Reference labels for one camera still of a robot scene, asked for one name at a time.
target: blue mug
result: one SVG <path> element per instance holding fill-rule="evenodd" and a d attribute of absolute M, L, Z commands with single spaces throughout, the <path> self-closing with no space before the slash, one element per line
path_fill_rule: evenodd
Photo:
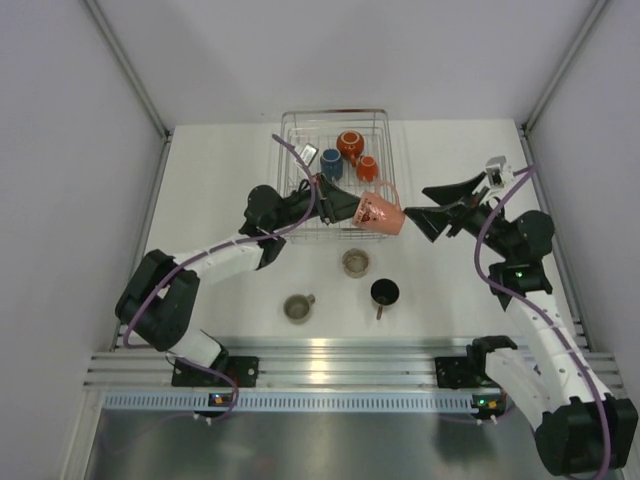
<path fill-rule="evenodd" d="M 320 157 L 320 170 L 329 179 L 337 182 L 343 174 L 342 155 L 335 148 L 328 148 Z"/>

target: metal frame edge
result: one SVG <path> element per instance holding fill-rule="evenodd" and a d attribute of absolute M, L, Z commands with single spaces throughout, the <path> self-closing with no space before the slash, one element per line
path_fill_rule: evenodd
<path fill-rule="evenodd" d="M 169 129 L 162 121 L 158 109 L 153 104 L 147 89 L 142 83 L 142 80 L 140 80 L 140 76 L 133 67 L 126 50 L 122 46 L 122 42 L 116 35 L 98 0 L 80 0 L 80 3 L 84 6 L 93 24 L 100 33 L 100 36 L 105 41 L 125 80 L 147 114 L 153 128 L 163 140 L 167 140 L 169 138 Z"/>
<path fill-rule="evenodd" d="M 519 129 L 519 134 L 520 143 L 522 144 L 522 150 L 524 151 L 527 165 L 537 165 L 535 154 L 529 142 L 529 137 L 527 136 L 524 128 Z M 547 193 L 548 189 L 544 180 L 544 173 L 541 172 L 539 168 L 536 172 L 536 175 L 534 175 L 534 177 L 532 178 L 532 182 L 533 188 L 536 192 L 536 196 L 538 197 L 538 202 L 540 203 L 541 210 L 551 215 L 551 217 L 553 218 L 553 204 L 549 200 L 549 195 Z M 593 337 L 591 337 L 589 334 L 588 315 L 585 314 L 584 309 L 582 308 L 582 305 L 584 305 L 584 301 L 580 293 L 580 288 L 573 281 L 573 279 L 576 278 L 576 275 L 575 270 L 571 264 L 571 260 L 567 255 L 566 245 L 567 243 L 564 239 L 562 230 L 556 229 L 556 233 L 553 239 L 553 250 L 556 264 L 558 266 L 558 272 L 560 273 L 560 281 L 562 282 L 562 286 L 564 287 L 565 295 L 567 296 L 567 301 L 569 302 L 569 308 L 571 309 L 571 314 L 574 319 L 578 319 L 579 323 L 582 326 L 583 335 L 587 340 L 587 348 L 589 350 L 593 350 L 594 348 L 596 348 L 596 344 L 592 340 Z"/>
<path fill-rule="evenodd" d="M 82 406 L 58 478 L 85 478 L 105 396 L 102 391 L 83 391 Z"/>
<path fill-rule="evenodd" d="M 631 444 L 627 464 L 622 467 L 622 476 L 627 480 L 640 478 L 640 440 L 638 437 Z"/>
<path fill-rule="evenodd" d="M 595 0 L 593 3 L 591 10 L 567 47 L 562 59 L 555 68 L 554 73 L 547 82 L 542 94 L 536 100 L 536 103 L 524 124 L 524 131 L 527 136 L 535 128 L 540 116 L 546 109 L 549 102 L 553 99 L 553 96 L 561 86 L 577 58 L 580 56 L 580 53 L 584 50 L 591 38 L 591 35 L 595 32 L 600 21 L 604 18 L 604 14 L 612 3 L 613 0 Z"/>
<path fill-rule="evenodd" d="M 173 135 L 171 134 L 163 142 L 162 149 L 160 150 L 160 157 L 158 158 L 158 164 L 153 175 L 153 181 L 151 182 L 151 188 L 149 189 L 149 195 L 146 201 L 146 209 L 142 217 L 140 230 L 138 231 L 133 255 L 131 256 L 131 262 L 129 264 L 127 275 L 128 278 L 133 275 L 133 272 L 135 272 L 137 265 L 140 263 L 140 260 L 142 260 L 142 257 L 144 256 L 144 251 L 147 246 L 147 240 L 149 238 L 149 232 L 151 231 L 151 223 L 156 211 L 158 197 L 160 196 L 160 187 L 162 186 L 164 171 L 167 168 L 167 160 L 169 159 L 169 151 L 171 150 L 172 139 Z M 121 326 L 122 324 L 120 323 L 120 321 L 118 321 L 115 325 L 111 344 L 109 345 L 109 350 L 113 350 L 116 348 Z"/>

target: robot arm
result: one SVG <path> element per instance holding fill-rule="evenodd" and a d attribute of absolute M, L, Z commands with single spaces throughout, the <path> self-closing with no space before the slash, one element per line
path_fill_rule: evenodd
<path fill-rule="evenodd" d="M 485 178 L 489 186 L 476 190 Z M 476 268 L 526 338 L 537 368 L 527 367 L 508 337 L 476 339 L 467 357 L 476 375 L 499 384 L 522 410 L 547 470 L 554 475 L 593 471 L 602 468 L 603 458 L 605 469 L 623 467 L 638 413 L 593 374 L 560 316 L 542 265 L 551 252 L 551 217 L 529 211 L 509 222 L 504 210 L 496 215 L 489 206 L 512 179 L 504 157 L 495 158 L 468 182 L 425 188 L 438 206 L 411 207 L 405 214 L 431 241 L 447 228 L 450 237 L 466 230 L 481 239 L 476 260 L 481 243 L 504 257 L 489 267 L 488 277 L 478 262 Z"/>
<path fill-rule="evenodd" d="M 226 242 L 230 248 L 215 251 L 215 245 L 178 255 L 160 250 L 147 253 L 134 272 L 116 305 L 116 316 L 129 325 L 156 286 L 185 260 L 201 256 L 189 263 L 171 279 L 148 304 L 133 331 L 160 352 L 171 351 L 197 365 L 224 370 L 228 352 L 214 338 L 190 324 L 191 312 L 200 284 L 213 285 L 241 272 L 259 270 L 278 257 L 286 241 L 282 237 L 252 243 L 243 239 L 264 237 L 303 218 L 311 202 L 311 188 L 316 189 L 310 217 L 325 223 L 336 223 L 355 214 L 360 198 L 333 185 L 324 175 L 313 178 L 314 185 L 303 181 L 287 198 L 272 187 L 259 185 L 249 193 L 246 219 L 240 236 Z"/>

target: wire dish rack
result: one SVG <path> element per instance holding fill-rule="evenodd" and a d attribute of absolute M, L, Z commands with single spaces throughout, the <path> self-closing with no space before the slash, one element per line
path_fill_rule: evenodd
<path fill-rule="evenodd" d="M 307 110 L 291 111 L 282 115 L 280 136 L 296 147 L 302 148 L 311 143 L 319 149 L 318 155 L 311 164 L 312 173 L 320 173 L 320 157 L 327 148 L 336 148 L 338 136 L 345 130 L 359 132 L 365 141 L 363 155 L 373 157 L 378 163 L 378 180 L 395 185 L 393 155 L 391 153 L 391 137 L 389 134 L 389 118 L 381 109 L 348 109 L 348 110 Z M 349 162 L 344 161 L 344 174 L 336 182 L 341 189 L 361 196 L 364 192 L 373 192 L 375 182 L 365 183 L 358 180 L 356 170 Z M 278 162 L 278 193 L 286 197 L 298 188 L 306 176 L 296 166 L 293 155 L 285 148 L 280 148 Z M 380 194 L 394 203 L 393 192 L 382 188 Z M 301 225 L 287 237 L 292 242 L 323 240 L 380 240 L 387 235 L 369 232 L 355 227 L 351 219 L 325 225 L 319 218 L 312 218 Z"/>

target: gray mug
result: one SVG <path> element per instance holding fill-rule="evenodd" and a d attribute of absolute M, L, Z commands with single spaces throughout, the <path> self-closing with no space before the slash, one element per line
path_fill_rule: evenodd
<path fill-rule="evenodd" d="M 316 301 L 313 295 L 291 295 L 284 302 L 283 310 L 291 323 L 300 325 L 311 316 L 311 305 Z"/>

